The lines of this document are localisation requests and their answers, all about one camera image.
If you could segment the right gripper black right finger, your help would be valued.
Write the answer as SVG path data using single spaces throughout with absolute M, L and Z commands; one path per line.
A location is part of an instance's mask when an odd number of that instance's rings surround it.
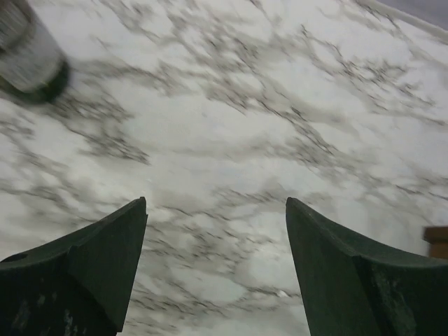
M 286 227 L 315 336 L 447 334 L 447 261 L 382 244 L 286 201 Z

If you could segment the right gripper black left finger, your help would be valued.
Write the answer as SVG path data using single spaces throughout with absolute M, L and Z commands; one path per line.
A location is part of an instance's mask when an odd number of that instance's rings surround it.
M 2 260 L 1 334 L 122 332 L 146 223 L 140 197 L 96 223 Z

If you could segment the green wine bottle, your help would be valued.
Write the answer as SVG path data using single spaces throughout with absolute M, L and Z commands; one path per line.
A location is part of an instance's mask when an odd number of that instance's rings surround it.
M 1 91 L 30 104 L 67 87 L 67 57 L 27 1 L 1 2 Z

